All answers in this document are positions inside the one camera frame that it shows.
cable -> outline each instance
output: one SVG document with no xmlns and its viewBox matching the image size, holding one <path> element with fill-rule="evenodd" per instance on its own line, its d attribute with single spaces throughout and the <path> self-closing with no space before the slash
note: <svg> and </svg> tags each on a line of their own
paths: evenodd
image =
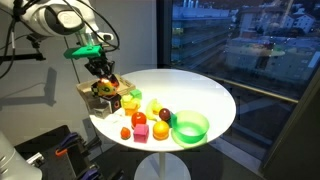
<svg viewBox="0 0 320 180">
<path fill-rule="evenodd" d="M 9 16 L 12 16 L 12 14 L 10 14 L 8 11 L 6 11 L 6 10 L 4 10 L 4 9 L 2 9 L 2 8 L 0 8 L 0 10 L 3 11 L 3 12 L 5 12 L 5 13 L 7 13 Z"/>
<path fill-rule="evenodd" d="M 83 5 L 87 6 L 89 9 L 91 9 L 94 13 L 96 13 L 105 23 L 108 24 L 108 26 L 110 27 L 110 29 L 112 30 L 112 32 L 115 34 L 116 38 L 117 38 L 117 45 L 114 47 L 114 50 L 112 51 L 115 51 L 117 49 L 119 49 L 119 46 L 120 46 L 120 38 L 119 38 L 119 35 L 118 33 L 116 32 L 116 30 L 113 28 L 113 26 L 111 25 L 111 23 L 105 18 L 103 17 L 99 12 L 97 12 L 94 8 L 92 8 L 91 6 L 89 6 L 87 3 L 83 2 L 82 0 L 77 0 L 78 2 L 82 3 Z"/>
<path fill-rule="evenodd" d="M 114 49 L 108 50 L 109 52 L 110 52 L 110 51 L 115 51 L 115 50 L 117 50 L 117 48 L 119 48 L 119 45 L 118 45 L 118 46 L 115 46 L 115 45 L 112 45 L 112 44 L 106 42 L 106 41 L 90 26 L 90 24 L 83 18 L 83 16 L 82 16 L 81 14 L 79 14 L 78 11 L 76 11 L 66 0 L 62 0 L 62 1 L 65 2 L 65 3 L 68 5 L 68 7 L 71 8 L 71 9 L 77 14 L 77 16 L 91 29 L 91 31 L 92 31 L 99 39 L 101 39 L 103 42 L 105 42 L 106 44 L 108 44 L 109 46 L 112 46 L 112 47 L 114 48 Z"/>
<path fill-rule="evenodd" d="M 8 53 L 8 44 L 9 44 L 9 39 L 10 39 L 10 33 L 11 33 L 11 30 L 12 30 L 12 24 L 15 23 L 15 21 L 13 22 L 13 20 L 11 21 L 11 24 L 9 25 L 9 28 L 8 28 L 8 32 L 7 32 L 7 38 L 6 38 L 6 46 L 5 46 L 5 50 L 4 50 L 4 54 L 3 54 L 3 57 L 1 58 L 0 60 L 0 66 L 2 65 L 2 63 L 4 62 L 4 58 L 5 56 L 7 56 L 7 53 Z"/>
<path fill-rule="evenodd" d="M 69 44 L 68 44 L 67 38 L 66 38 L 66 37 L 63 37 L 63 38 L 64 38 L 64 42 L 66 43 L 67 48 L 69 49 Z M 73 58 L 71 58 L 71 62 L 72 62 L 72 66 L 73 66 L 74 72 L 75 72 L 75 74 L 76 74 L 78 83 L 80 84 L 80 78 L 79 78 L 79 75 L 78 75 L 78 71 L 77 71 L 77 69 L 76 69 L 76 66 L 74 65 L 74 59 L 73 59 Z"/>
<path fill-rule="evenodd" d="M 23 6 L 23 8 L 25 10 L 29 9 L 31 6 L 33 6 L 34 4 L 38 3 L 40 0 L 31 0 L 31 1 L 28 1 L 27 4 L 25 4 Z"/>
<path fill-rule="evenodd" d="M 0 76 L 0 79 L 2 79 L 5 75 L 8 74 L 8 72 L 10 71 L 12 65 L 13 65 L 13 61 L 14 61 L 14 56 L 15 56 L 15 53 L 16 53 L 16 47 L 15 47 L 15 42 L 14 42 L 14 28 L 15 28 L 15 25 L 16 25 L 16 21 L 14 18 L 12 18 L 11 20 L 11 24 L 9 26 L 9 30 L 8 30 L 8 34 L 7 34 L 7 40 L 6 40 L 6 48 L 5 48 L 5 51 L 4 51 L 4 55 L 1 59 L 1 64 L 3 63 L 3 59 L 7 56 L 7 52 L 8 52 L 8 42 L 9 42 L 9 36 L 10 36 L 10 32 L 11 32 L 11 37 L 12 37 L 12 55 L 11 55 L 11 61 L 10 61 L 10 64 L 7 68 L 7 70 Z"/>
<path fill-rule="evenodd" d="M 27 35 L 27 34 L 21 35 L 21 36 L 15 38 L 14 40 L 16 41 L 16 40 L 21 39 L 21 38 L 26 37 L 26 36 L 28 36 L 28 35 Z"/>
</svg>

small toy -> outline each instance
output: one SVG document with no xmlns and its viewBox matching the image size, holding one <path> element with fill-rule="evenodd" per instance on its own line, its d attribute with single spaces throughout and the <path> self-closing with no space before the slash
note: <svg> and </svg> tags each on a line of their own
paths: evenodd
<svg viewBox="0 0 320 180">
<path fill-rule="evenodd" d="M 110 113 L 114 113 L 115 111 L 117 111 L 118 109 L 121 108 L 121 96 L 119 94 L 115 94 L 114 96 L 102 96 L 100 97 L 100 102 L 101 104 L 106 103 L 107 106 L 107 110 L 109 110 Z"/>
<path fill-rule="evenodd" d="M 131 132 L 128 128 L 123 127 L 120 132 L 121 138 L 127 140 L 131 137 Z"/>
<path fill-rule="evenodd" d="M 130 81 L 124 79 L 119 74 L 115 74 L 115 77 L 117 78 L 119 82 L 119 87 L 117 88 L 117 93 L 121 96 L 129 94 L 131 90 L 134 90 L 136 86 L 132 84 Z"/>
<path fill-rule="evenodd" d="M 117 87 L 119 83 L 116 81 L 112 83 L 106 78 L 101 78 L 98 82 L 91 85 L 91 91 L 93 96 L 107 96 L 112 97 L 117 94 Z"/>
<path fill-rule="evenodd" d="M 184 143 L 193 144 L 201 141 L 209 130 L 209 120 L 196 111 L 183 110 L 175 113 L 171 120 L 172 132 Z"/>
<path fill-rule="evenodd" d="M 146 108 L 146 116 L 149 120 L 157 120 L 156 114 L 159 113 L 160 109 L 162 109 L 162 105 L 158 102 L 157 99 L 152 99 Z"/>
<path fill-rule="evenodd" d="M 134 142 L 146 143 L 149 136 L 148 124 L 136 124 L 133 131 Z"/>
<path fill-rule="evenodd" d="M 159 112 L 159 117 L 163 121 L 169 121 L 171 118 L 171 112 L 167 108 L 162 108 Z"/>
<path fill-rule="evenodd" d="M 164 140 L 169 137 L 169 125 L 165 121 L 158 121 L 153 126 L 153 137 L 156 140 Z"/>
<path fill-rule="evenodd" d="M 101 119 L 106 118 L 110 114 L 108 108 L 93 108 L 93 112 L 96 117 L 99 117 Z"/>
<path fill-rule="evenodd" d="M 120 102 L 126 116 L 132 116 L 140 108 L 140 100 L 131 95 L 123 95 Z"/>
<path fill-rule="evenodd" d="M 170 128 L 172 128 L 172 123 L 177 121 L 177 116 L 174 113 L 170 113 L 170 119 L 166 121 Z"/>
<path fill-rule="evenodd" d="M 142 93 L 139 89 L 134 89 L 132 91 L 130 91 L 130 95 L 133 97 L 133 98 L 137 98 L 137 99 L 142 99 Z"/>
<path fill-rule="evenodd" d="M 131 116 L 131 127 L 135 128 L 137 124 L 146 124 L 147 117 L 143 112 L 136 112 Z"/>
</svg>

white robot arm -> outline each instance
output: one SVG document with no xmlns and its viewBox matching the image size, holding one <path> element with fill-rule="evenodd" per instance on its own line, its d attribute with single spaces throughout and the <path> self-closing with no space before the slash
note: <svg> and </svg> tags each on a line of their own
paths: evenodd
<svg viewBox="0 0 320 180">
<path fill-rule="evenodd" d="M 0 7 L 31 31 L 45 37 L 76 34 L 83 46 L 92 43 L 87 42 L 88 35 L 99 30 L 94 12 L 85 4 L 91 7 L 88 0 L 0 0 Z"/>
<path fill-rule="evenodd" d="M 107 43 L 113 39 L 112 34 L 97 32 L 89 0 L 0 0 L 0 8 L 39 36 L 75 34 L 82 47 L 102 46 L 103 43 L 112 46 Z M 118 45 L 112 46 L 117 49 L 119 37 L 108 25 L 117 37 Z M 93 75 L 108 77 L 113 71 L 114 62 L 107 61 L 104 52 L 99 57 L 88 57 L 89 63 L 85 66 Z M 27 165 L 0 130 L 0 179 L 41 179 L 41 176 L 41 171 Z"/>
<path fill-rule="evenodd" d="M 110 23 L 91 7 L 89 0 L 0 0 L 0 8 L 41 38 L 74 34 L 82 47 L 101 46 L 104 52 L 119 48 L 117 33 Z M 94 12 L 109 25 L 117 37 L 117 46 L 108 43 L 113 39 L 113 34 L 98 32 Z M 106 61 L 104 52 L 99 53 L 101 57 L 92 58 L 91 54 L 86 53 L 81 56 L 89 58 L 89 63 L 85 66 L 92 75 L 106 77 L 112 74 L 114 62 Z"/>
</svg>

table pedestal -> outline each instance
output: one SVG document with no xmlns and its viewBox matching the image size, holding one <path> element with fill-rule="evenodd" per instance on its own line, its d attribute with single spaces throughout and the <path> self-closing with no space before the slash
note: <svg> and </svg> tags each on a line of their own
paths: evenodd
<svg viewBox="0 0 320 180">
<path fill-rule="evenodd" d="M 154 153 L 138 166 L 135 180 L 191 180 L 187 166 L 181 159 L 170 153 Z"/>
</svg>

city buildings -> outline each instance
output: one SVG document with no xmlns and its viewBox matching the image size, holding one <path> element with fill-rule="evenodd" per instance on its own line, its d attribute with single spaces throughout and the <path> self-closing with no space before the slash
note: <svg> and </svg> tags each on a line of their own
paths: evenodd
<svg viewBox="0 0 320 180">
<path fill-rule="evenodd" d="M 225 44 L 232 18 L 229 10 L 173 7 L 172 63 L 197 63 Z"/>
<path fill-rule="evenodd" d="M 241 11 L 240 35 L 248 30 L 266 34 L 280 27 L 284 10 L 280 7 L 247 7 Z"/>
<path fill-rule="evenodd" d="M 301 28 L 304 33 L 310 32 L 315 18 L 310 14 L 291 14 L 284 17 L 283 28 Z"/>
</svg>

